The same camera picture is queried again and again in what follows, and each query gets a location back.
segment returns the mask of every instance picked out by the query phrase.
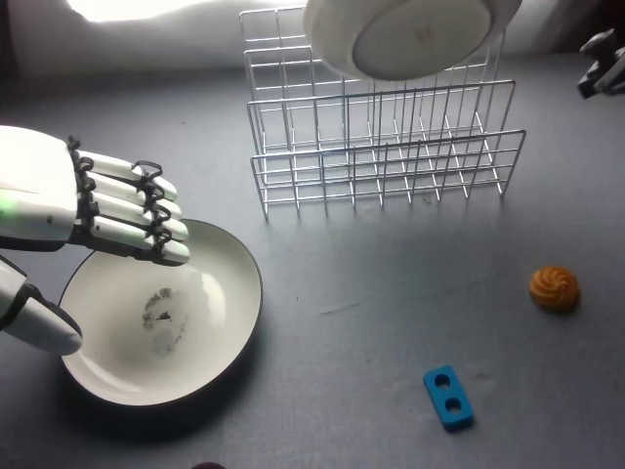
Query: bowl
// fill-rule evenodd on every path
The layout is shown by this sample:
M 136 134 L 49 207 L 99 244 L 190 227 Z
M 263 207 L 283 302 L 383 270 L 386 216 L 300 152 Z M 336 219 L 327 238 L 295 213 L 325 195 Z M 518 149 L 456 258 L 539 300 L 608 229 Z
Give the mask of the bowl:
M 78 267 L 61 307 L 83 346 L 63 357 L 71 376 L 119 405 L 162 405 L 218 378 L 258 322 L 263 286 L 249 250 L 213 225 L 185 220 L 190 261 L 157 266 L 94 252 Z
M 309 0 L 312 50 L 348 76 L 408 80 L 462 62 L 499 35 L 521 0 Z

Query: bright light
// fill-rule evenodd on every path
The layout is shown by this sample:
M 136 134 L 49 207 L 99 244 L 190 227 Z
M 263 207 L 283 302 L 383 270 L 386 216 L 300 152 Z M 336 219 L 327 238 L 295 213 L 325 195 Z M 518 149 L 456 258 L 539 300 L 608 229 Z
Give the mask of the bright light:
M 67 0 L 88 21 L 145 20 L 212 0 Z

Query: dish rack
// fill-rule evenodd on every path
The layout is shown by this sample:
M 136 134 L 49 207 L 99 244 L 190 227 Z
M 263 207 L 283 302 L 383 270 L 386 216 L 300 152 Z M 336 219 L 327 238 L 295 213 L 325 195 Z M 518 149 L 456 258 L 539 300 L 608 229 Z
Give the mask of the dish rack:
M 317 58 L 304 7 L 241 13 L 250 159 L 265 217 L 270 206 L 494 187 L 512 179 L 525 138 L 505 130 L 515 92 L 498 80 L 505 33 L 466 61 L 407 82 L 341 76 Z

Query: orange swirl object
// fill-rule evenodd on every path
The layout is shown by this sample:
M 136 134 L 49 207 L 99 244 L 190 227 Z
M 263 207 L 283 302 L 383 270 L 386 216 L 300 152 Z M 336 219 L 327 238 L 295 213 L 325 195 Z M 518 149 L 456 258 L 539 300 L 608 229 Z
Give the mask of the orange swirl object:
M 549 266 L 531 276 L 529 293 L 540 306 L 569 311 L 579 298 L 579 286 L 573 272 L 564 267 Z

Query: white robotic hand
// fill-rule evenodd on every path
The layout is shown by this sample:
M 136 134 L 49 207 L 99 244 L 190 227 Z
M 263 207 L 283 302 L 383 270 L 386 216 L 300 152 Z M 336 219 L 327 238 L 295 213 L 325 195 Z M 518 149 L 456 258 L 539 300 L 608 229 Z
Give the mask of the white robotic hand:
M 79 146 L 0 126 L 0 247 L 55 251 L 72 243 L 167 266 L 187 262 L 187 227 L 160 166 Z M 0 329 L 58 355 L 82 343 L 75 321 L 2 257 Z

